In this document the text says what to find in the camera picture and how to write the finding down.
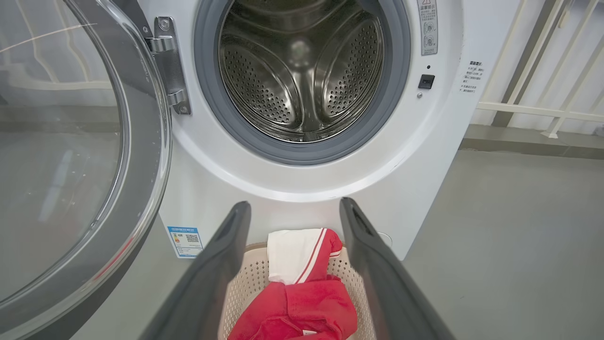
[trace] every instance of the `red stripe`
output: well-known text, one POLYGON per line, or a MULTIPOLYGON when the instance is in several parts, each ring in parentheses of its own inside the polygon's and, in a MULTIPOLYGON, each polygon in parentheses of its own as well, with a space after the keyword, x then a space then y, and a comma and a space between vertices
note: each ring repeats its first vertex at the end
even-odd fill
POLYGON ((319 234, 319 238, 316 239, 315 247, 314 247, 314 249, 312 249, 312 254, 310 255, 310 258, 308 259, 306 268, 304 268, 304 270, 302 270, 302 274, 300 274, 300 276, 298 277, 298 279, 296 280, 296 282, 294 284, 298 283, 298 281, 302 278, 302 276, 304 276, 304 273, 306 272, 306 269, 308 269, 308 266, 310 266, 312 257, 315 255, 316 247, 319 245, 319 241, 321 241, 321 236, 323 235, 324 232, 325 232, 325 228, 321 229, 321 233, 319 234))
POLYGON ((130 245, 130 243, 132 243, 132 237, 128 240, 128 243, 126 243, 126 245, 120 250, 120 252, 117 254, 117 256, 114 257, 114 259, 111 260, 111 262, 107 266, 105 266, 103 271, 98 273, 97 276, 95 276, 93 280, 98 280, 99 277, 101 277, 109 268, 111 268, 111 266, 113 266, 113 264, 117 261, 117 259, 119 259, 121 257, 121 254, 123 254, 126 251, 128 246, 130 245))

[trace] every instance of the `qr code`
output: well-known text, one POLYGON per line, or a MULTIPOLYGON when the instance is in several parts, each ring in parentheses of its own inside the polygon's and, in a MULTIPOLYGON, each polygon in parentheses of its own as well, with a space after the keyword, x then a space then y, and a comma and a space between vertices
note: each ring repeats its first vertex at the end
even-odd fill
POLYGON ((197 235, 186 235, 187 242, 199 242, 199 237, 197 235))

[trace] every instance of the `sticker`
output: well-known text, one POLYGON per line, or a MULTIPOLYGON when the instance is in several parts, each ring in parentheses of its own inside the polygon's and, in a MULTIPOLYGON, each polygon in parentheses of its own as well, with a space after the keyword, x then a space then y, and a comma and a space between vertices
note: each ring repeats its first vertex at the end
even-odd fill
POLYGON ((197 228, 167 227, 178 257, 196 257, 204 247, 197 228))
POLYGON ((466 69, 466 74, 461 78, 459 92, 476 93, 478 87, 482 84, 483 73, 484 68, 482 62, 470 61, 466 69))
POLYGON ((436 0, 417 0, 419 24, 422 32, 422 56, 436 54, 439 50, 438 14, 436 0))

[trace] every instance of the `door glass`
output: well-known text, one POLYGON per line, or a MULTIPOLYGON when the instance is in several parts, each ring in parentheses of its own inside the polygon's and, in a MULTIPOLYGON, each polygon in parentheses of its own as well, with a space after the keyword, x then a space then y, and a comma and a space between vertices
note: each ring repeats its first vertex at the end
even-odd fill
POLYGON ((63 1, 0 5, 0 301, 87 233, 114 182, 121 123, 105 66, 63 1))

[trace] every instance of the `stainless steel drum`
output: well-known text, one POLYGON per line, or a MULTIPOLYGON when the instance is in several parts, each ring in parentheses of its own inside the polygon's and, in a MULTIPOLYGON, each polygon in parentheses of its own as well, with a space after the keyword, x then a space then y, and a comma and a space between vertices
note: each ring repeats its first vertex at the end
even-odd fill
POLYGON ((380 23, 354 0, 239 0, 220 72, 241 115, 288 142, 316 142, 365 111, 384 59, 380 23))

